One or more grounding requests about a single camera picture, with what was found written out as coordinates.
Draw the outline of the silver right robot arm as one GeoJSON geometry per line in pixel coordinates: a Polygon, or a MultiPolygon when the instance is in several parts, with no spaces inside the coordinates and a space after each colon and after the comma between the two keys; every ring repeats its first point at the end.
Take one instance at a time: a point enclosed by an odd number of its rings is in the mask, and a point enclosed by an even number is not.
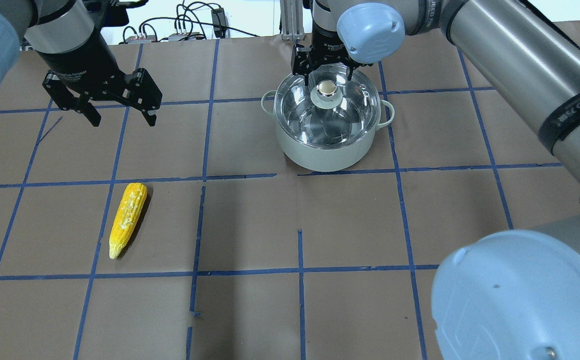
{"type": "MultiPolygon", "coordinates": [[[[450,0],[441,29],[516,114],[495,115],[472,94],[485,125],[524,122],[580,184],[580,48],[520,0],[450,0]]],[[[501,193],[507,229],[438,265],[431,315],[446,360],[580,360],[580,214],[522,228],[501,193]]]]}

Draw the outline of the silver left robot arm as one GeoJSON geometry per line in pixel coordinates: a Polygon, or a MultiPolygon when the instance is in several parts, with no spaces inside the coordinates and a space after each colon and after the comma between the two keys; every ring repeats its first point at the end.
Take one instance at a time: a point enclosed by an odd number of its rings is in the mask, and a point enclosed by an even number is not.
{"type": "Polygon", "coordinates": [[[162,92],[144,68],[124,73],[101,34],[127,25],[127,9],[143,0],[0,0],[0,84],[23,43],[48,65],[42,82],[59,109],[83,114],[93,126],[101,116],[93,101],[137,109],[149,126],[157,120],[162,92]]]}

